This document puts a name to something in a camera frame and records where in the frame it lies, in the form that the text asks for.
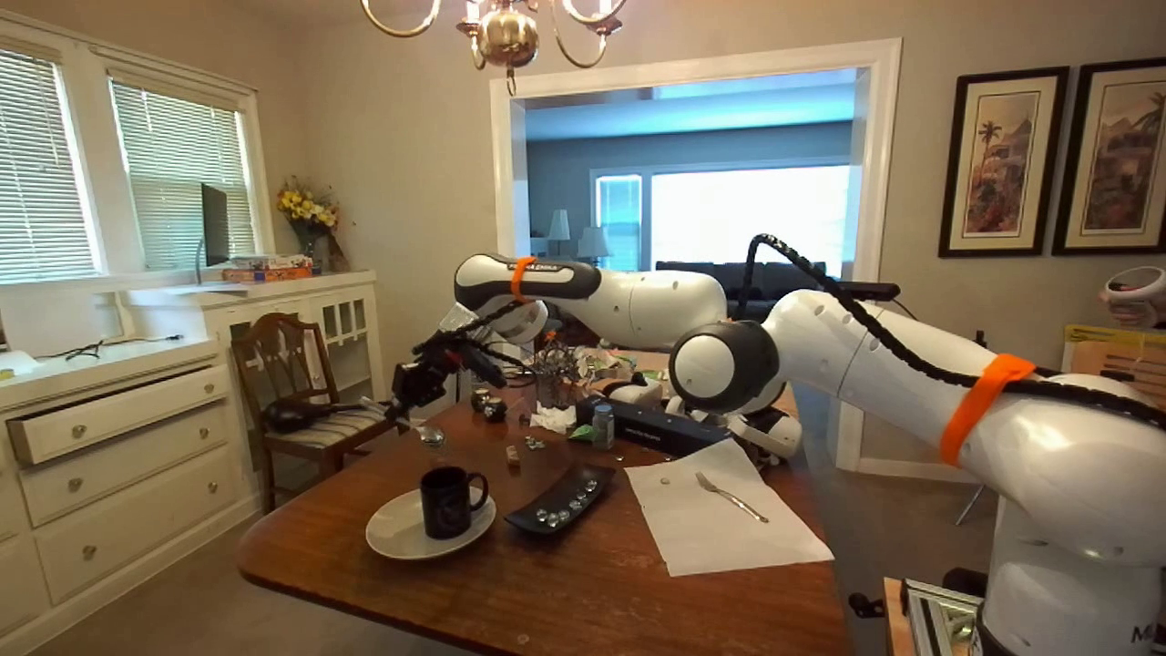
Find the wooden table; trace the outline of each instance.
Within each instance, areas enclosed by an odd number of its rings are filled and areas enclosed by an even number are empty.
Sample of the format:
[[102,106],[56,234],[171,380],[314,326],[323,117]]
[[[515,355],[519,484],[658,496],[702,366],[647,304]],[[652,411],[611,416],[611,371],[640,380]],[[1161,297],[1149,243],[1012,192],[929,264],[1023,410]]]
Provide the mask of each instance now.
[[[658,462],[621,441],[611,451],[529,429],[470,410],[431,418],[444,449],[416,435],[382,437],[359,462],[294,496],[237,545],[251,582],[476,653],[851,653],[836,564],[668,575],[628,475],[560,545],[531,545],[506,516],[542,491],[572,458]],[[416,488],[427,466],[488,475],[498,523],[438,563],[391,563],[363,545],[369,518]],[[820,533],[802,471],[764,483]]]

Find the paper sheet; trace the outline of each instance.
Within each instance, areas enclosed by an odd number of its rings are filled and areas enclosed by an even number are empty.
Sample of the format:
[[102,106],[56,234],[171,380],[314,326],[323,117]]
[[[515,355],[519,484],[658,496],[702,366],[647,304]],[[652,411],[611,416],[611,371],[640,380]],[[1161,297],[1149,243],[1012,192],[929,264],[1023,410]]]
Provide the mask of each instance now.
[[[769,525],[699,488],[697,471],[760,510]],[[672,575],[836,563],[736,441],[658,466],[628,466],[628,479]]]

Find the beige wall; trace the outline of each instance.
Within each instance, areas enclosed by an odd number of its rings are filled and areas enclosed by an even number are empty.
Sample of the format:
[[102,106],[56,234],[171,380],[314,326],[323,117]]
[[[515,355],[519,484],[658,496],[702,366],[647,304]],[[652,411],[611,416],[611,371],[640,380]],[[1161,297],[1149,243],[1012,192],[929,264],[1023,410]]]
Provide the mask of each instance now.
[[[268,182],[294,172],[338,192],[345,252],[382,280],[391,360],[444,313],[452,268],[494,243],[494,73],[475,73],[452,15],[423,41],[391,45],[357,11],[277,30],[242,0],[0,8],[257,88]],[[1161,0],[630,0],[610,67],[900,38],[883,276],[900,280],[918,319],[984,328],[990,346],[1058,366],[1064,322],[1109,322],[1100,280],[1161,258],[938,258],[955,77],[1166,54],[1161,26]],[[546,49],[537,69],[560,69],[560,60]]]

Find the floor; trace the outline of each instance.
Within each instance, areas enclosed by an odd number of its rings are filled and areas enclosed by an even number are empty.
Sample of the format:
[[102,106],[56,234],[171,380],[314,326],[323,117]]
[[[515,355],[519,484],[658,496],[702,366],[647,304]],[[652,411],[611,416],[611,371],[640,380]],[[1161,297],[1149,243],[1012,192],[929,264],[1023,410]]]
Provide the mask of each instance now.
[[[820,441],[804,441],[802,466],[817,479],[820,518],[838,557],[838,599],[878,599],[883,575],[945,580],[948,570],[984,570],[993,500],[984,496],[964,523],[968,484],[929,484],[838,475]],[[318,608],[244,582],[233,570],[237,533],[180,563],[135,593],[67,630],[40,656],[458,656],[404,630]],[[885,656],[883,621],[851,618],[855,656]]]

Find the wooden chair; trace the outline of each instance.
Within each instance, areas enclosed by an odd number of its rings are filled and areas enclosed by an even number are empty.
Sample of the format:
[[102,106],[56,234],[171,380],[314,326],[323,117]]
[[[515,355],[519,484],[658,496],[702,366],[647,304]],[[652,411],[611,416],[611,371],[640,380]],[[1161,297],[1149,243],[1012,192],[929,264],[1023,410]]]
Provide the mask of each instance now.
[[277,456],[311,458],[318,479],[327,479],[363,441],[391,429],[376,410],[338,410],[318,326],[294,313],[263,313],[256,326],[231,328],[231,352],[251,410],[251,445],[257,445],[268,510],[280,502]]

